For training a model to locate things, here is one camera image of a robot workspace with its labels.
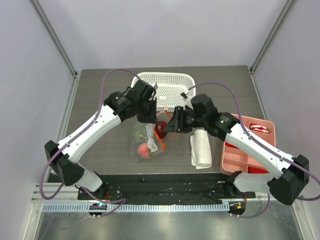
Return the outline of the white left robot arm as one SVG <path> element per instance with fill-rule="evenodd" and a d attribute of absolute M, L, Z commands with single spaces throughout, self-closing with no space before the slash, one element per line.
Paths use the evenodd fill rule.
<path fill-rule="evenodd" d="M 157 83 L 139 79 L 126 92 L 113 92 L 76 131 L 57 143 L 50 140 L 45 144 L 48 162 L 65 186 L 85 188 L 97 200 L 106 195 L 107 188 L 98 174 L 78 162 L 97 140 L 123 121 L 136 117 L 141 123 L 155 123 L 157 88 Z"/>

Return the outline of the dark red fake fruit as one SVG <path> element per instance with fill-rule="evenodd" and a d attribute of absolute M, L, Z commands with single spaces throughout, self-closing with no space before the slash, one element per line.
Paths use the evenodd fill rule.
<path fill-rule="evenodd" d="M 166 121 L 158 121 L 155 124 L 155 132 L 157 133 L 158 137 L 160 139 L 164 139 L 167 136 L 167 132 L 165 131 L 165 127 L 167 126 L 167 122 Z"/>

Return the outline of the clear zip top bag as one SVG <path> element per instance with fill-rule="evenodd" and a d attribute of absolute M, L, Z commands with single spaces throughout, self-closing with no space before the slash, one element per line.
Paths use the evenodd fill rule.
<path fill-rule="evenodd" d="M 168 124 L 168 122 L 172 118 L 172 115 L 173 114 L 171 112 L 168 112 L 166 109 L 163 109 L 162 111 L 159 111 L 159 112 L 156 113 L 157 122 L 158 121 L 165 121 Z M 166 147 L 177 136 L 176 133 L 168 132 L 165 138 L 160 139 L 159 136 L 157 135 L 156 131 L 155 131 L 156 123 L 141 123 L 141 124 L 145 124 L 146 132 L 147 132 L 147 135 L 148 135 L 148 141 L 146 143 L 147 143 L 148 148 L 150 149 L 150 158 L 165 152 L 166 151 Z M 133 129 L 131 131 L 131 151 L 130 151 L 131 160 L 134 163 L 137 163 L 137 162 L 142 161 L 142 160 L 147 160 L 147 159 L 144 159 L 144 158 L 142 158 L 142 157 L 140 157 L 138 155 L 137 149 L 141 144 L 140 145 L 135 145 L 133 143 L 132 133 L 133 133 Z"/>

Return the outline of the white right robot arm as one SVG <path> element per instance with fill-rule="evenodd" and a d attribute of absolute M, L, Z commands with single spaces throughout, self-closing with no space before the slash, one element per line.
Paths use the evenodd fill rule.
<path fill-rule="evenodd" d="M 226 184 L 226 193 L 233 198 L 243 192 L 272 195 L 285 205 L 291 205 L 309 183 L 309 160 L 294 157 L 272 146 L 228 112 L 219 112 L 210 97 L 196 95 L 190 100 L 191 107 L 177 106 L 165 132 L 189 133 L 203 128 L 213 137 L 234 145 L 259 162 L 267 170 L 264 174 L 237 171 Z"/>

